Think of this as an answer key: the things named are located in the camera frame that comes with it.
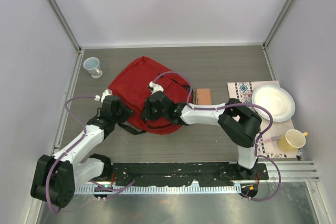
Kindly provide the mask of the red backpack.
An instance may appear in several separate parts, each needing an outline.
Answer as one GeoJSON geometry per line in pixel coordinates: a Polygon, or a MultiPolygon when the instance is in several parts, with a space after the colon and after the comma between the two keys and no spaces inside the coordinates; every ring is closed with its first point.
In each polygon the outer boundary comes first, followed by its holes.
{"type": "Polygon", "coordinates": [[[143,121],[140,117],[145,100],[151,95],[148,88],[151,81],[161,85],[164,93],[174,103],[185,102],[191,88],[181,76],[171,73],[169,68],[155,60],[143,56],[123,69],[110,83],[108,89],[134,111],[127,122],[139,129],[141,133],[150,132],[159,135],[173,133],[181,126],[173,125],[165,118],[157,121],[143,121]]]}

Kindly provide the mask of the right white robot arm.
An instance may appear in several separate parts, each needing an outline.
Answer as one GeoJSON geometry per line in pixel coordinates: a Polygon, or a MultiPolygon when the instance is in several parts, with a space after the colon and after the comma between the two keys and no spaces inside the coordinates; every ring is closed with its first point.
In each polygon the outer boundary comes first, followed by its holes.
{"type": "Polygon", "coordinates": [[[237,145],[237,173],[242,179],[250,179],[256,174],[258,161],[256,154],[257,134],[261,117],[250,106],[229,99],[217,105],[196,105],[174,103],[162,91],[153,93],[144,104],[141,118],[147,121],[166,119],[173,125],[206,124],[219,126],[237,145]]]}

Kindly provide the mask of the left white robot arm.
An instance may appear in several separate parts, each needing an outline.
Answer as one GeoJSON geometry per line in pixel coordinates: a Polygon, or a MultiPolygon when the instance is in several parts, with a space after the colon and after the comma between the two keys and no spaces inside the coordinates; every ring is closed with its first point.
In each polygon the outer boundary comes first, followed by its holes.
{"type": "Polygon", "coordinates": [[[116,95],[102,98],[102,106],[82,132],[66,147],[51,156],[42,155],[36,164],[30,194],[47,203],[57,214],[74,196],[75,190],[92,179],[107,181],[112,174],[111,159],[93,154],[84,157],[112,133],[117,124],[126,122],[133,111],[116,95]]]}

